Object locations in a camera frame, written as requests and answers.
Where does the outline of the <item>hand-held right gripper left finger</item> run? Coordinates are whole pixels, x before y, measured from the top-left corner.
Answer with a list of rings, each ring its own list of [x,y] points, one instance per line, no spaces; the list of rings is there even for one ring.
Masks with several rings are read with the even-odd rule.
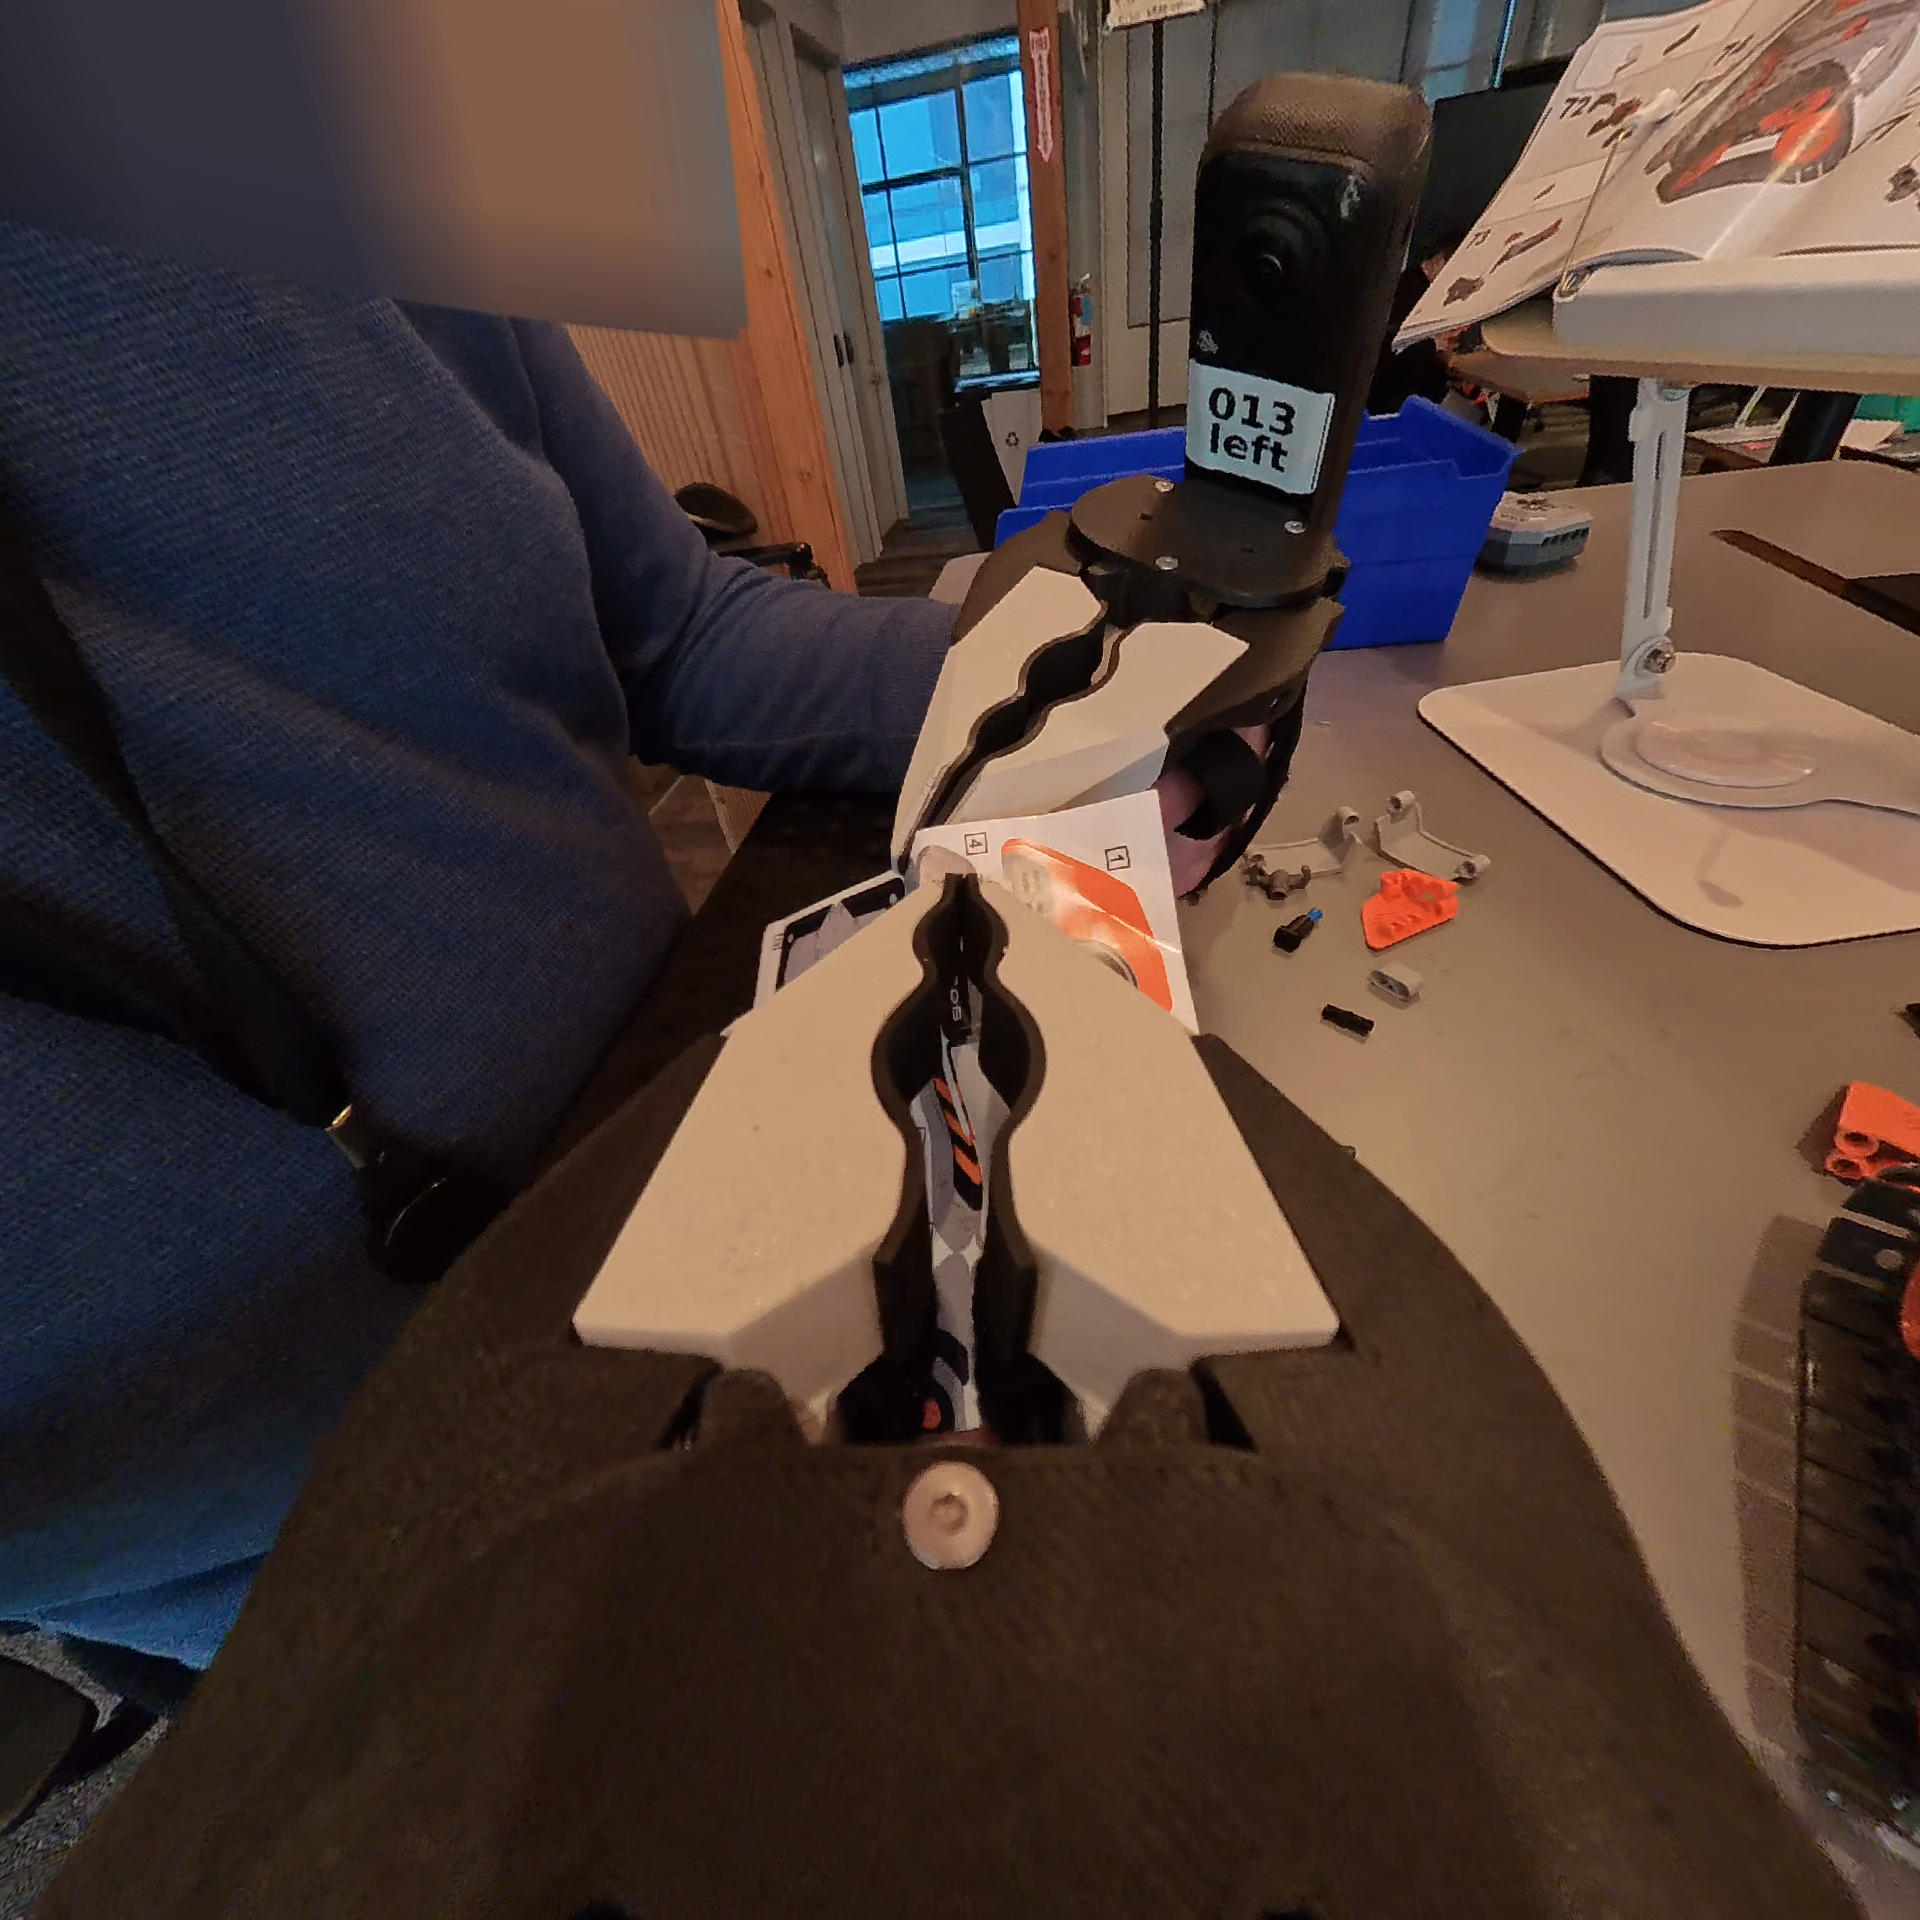
[[[585,1345],[764,1371],[849,1437],[961,1423],[935,1290],[954,889],[926,882],[741,1017],[589,1284]]]

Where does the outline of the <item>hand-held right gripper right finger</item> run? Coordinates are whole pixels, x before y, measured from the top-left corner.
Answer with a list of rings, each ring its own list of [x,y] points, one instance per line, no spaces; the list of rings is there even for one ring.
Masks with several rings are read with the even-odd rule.
[[[989,879],[958,885],[989,1089],[979,1410],[1098,1423],[1153,1367],[1317,1352],[1338,1311],[1195,1038]]]

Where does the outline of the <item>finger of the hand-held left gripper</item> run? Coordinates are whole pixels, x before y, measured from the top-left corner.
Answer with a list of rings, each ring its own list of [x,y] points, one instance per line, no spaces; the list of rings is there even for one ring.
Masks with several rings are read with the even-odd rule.
[[[1098,679],[963,774],[958,797],[927,809],[930,826],[1060,813],[1153,788],[1178,712],[1245,652],[1247,642],[1202,621],[1119,634]]]
[[[1048,683],[1043,703],[1062,698],[1060,675],[1091,679],[1108,612],[1087,584],[1056,570],[1028,570],[958,635],[942,662],[893,813],[893,860],[906,864],[914,836],[982,757],[1025,731],[1028,680]]]

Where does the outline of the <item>robot sticker sheet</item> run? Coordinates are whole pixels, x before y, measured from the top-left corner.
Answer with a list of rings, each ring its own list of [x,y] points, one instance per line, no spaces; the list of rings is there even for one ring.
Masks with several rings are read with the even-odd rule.
[[[1165,1014],[1195,1025],[1157,798],[1139,794],[1062,813],[930,830],[909,864],[854,876],[823,900],[764,924],[753,1007],[812,972],[891,910],[926,872],[958,858],[1021,906],[1080,941]],[[984,1426],[972,1338],[972,1279],[989,1223],[989,1168],[1005,1101],[984,1075],[984,997],[958,979],[942,997],[935,1066],[912,1116],[926,1165],[927,1256],[935,1286],[930,1356],[909,1374],[921,1434]]]

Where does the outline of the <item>grey orange tracked toy robot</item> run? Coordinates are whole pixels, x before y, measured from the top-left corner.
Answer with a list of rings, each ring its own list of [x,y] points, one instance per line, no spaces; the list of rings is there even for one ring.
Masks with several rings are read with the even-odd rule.
[[[1794,1716],[1824,1796],[1916,1845],[1916,1165],[1853,1189],[1801,1284]]]

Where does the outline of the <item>person's left forearm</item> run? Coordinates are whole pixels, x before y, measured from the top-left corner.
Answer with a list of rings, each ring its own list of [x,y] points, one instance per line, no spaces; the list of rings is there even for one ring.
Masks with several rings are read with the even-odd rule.
[[[956,607],[857,598],[734,560],[612,620],[635,757],[757,794],[893,797]]]

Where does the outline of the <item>person's left hand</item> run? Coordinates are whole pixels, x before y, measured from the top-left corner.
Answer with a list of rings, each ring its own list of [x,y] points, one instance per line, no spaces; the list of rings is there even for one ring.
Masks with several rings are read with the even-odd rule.
[[[1206,889],[1227,840],[1263,794],[1263,752],[1251,729],[1207,731],[1155,781],[1178,896]]]

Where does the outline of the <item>white recycling bin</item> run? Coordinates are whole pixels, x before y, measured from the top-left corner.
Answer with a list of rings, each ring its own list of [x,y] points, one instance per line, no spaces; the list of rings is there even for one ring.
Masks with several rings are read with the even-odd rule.
[[[938,413],[942,450],[976,526],[993,526],[1018,501],[1039,427],[1036,385],[963,393]]]

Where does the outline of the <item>grey bent liftarm piece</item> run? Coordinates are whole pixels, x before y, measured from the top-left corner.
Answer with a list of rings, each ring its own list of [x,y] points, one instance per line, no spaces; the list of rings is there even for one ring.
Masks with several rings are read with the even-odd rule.
[[[1263,900],[1283,900],[1301,895],[1321,876],[1340,876],[1361,846],[1361,818],[1356,806],[1340,806],[1311,837],[1247,846],[1240,858],[1240,869],[1242,879],[1258,889]]]

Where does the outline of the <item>blue storage bin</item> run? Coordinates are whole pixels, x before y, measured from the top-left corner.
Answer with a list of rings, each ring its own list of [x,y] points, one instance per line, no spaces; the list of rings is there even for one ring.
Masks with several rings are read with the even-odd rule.
[[[1178,480],[1183,455],[1179,427],[1039,443],[1025,455],[1021,495],[1000,512],[994,543],[1111,480],[1134,471]],[[1514,459],[1514,443],[1427,397],[1406,397],[1388,418],[1361,418],[1335,526],[1352,570],[1332,649],[1448,635]]]

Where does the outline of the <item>black office chair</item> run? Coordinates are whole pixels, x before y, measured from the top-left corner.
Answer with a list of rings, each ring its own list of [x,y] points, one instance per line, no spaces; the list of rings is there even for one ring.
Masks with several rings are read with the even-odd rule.
[[[707,546],[805,584],[827,584],[806,541],[762,541],[750,508],[721,485],[693,483],[672,492]]]

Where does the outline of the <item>grey angled panel piece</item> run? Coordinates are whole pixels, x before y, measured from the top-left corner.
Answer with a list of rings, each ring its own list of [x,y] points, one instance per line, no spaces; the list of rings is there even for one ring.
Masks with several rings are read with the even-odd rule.
[[[1377,850],[1395,869],[1415,869],[1455,885],[1492,872],[1485,851],[1468,851],[1427,826],[1425,804],[1412,788],[1388,797],[1384,813],[1377,815]]]

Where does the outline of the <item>black badge reel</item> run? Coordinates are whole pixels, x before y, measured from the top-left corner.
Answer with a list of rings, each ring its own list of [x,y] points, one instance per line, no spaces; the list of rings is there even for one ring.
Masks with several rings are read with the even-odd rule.
[[[494,1182],[448,1165],[372,1164],[358,1175],[372,1267],[425,1286],[472,1248],[508,1206]]]

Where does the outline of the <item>orange plastic panel piece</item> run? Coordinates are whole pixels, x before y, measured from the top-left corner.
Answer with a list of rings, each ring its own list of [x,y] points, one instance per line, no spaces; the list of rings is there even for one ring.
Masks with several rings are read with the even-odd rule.
[[[1380,889],[1360,909],[1368,949],[1382,954],[1453,921],[1458,917],[1458,895],[1460,885],[1455,879],[1432,876],[1422,869],[1384,872]]]

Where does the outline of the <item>glass window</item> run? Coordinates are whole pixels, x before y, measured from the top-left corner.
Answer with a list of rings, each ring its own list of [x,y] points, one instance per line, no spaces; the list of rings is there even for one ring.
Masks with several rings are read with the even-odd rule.
[[[843,69],[884,323],[1031,306],[1025,89],[1012,36]]]

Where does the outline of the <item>grey battery hub block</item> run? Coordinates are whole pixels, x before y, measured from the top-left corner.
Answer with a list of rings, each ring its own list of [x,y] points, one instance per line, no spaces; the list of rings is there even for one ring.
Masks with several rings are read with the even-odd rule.
[[[1535,575],[1576,564],[1593,534],[1593,516],[1558,492],[1502,492],[1478,553],[1492,575]]]

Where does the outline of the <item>instruction booklet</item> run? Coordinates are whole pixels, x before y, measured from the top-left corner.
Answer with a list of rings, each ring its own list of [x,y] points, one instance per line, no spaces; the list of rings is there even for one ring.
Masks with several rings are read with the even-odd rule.
[[[1701,2],[1604,26],[1395,348],[1604,263],[1916,251],[1916,5]]]

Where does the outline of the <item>white stand base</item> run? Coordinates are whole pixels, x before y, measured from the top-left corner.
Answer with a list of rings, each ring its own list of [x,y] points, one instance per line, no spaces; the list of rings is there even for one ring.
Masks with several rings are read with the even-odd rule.
[[[1916,931],[1916,738],[1671,642],[1684,432],[1688,387],[1642,378],[1621,665],[1448,683],[1417,712],[1681,924],[1752,948]]]

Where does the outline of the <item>orange triple-hole connector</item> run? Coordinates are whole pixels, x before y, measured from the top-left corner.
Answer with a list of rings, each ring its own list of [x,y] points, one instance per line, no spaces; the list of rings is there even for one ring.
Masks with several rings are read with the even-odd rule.
[[[1846,1081],[1839,1095],[1824,1171],[1859,1185],[1895,1165],[1916,1164],[1916,1105],[1873,1081]]]

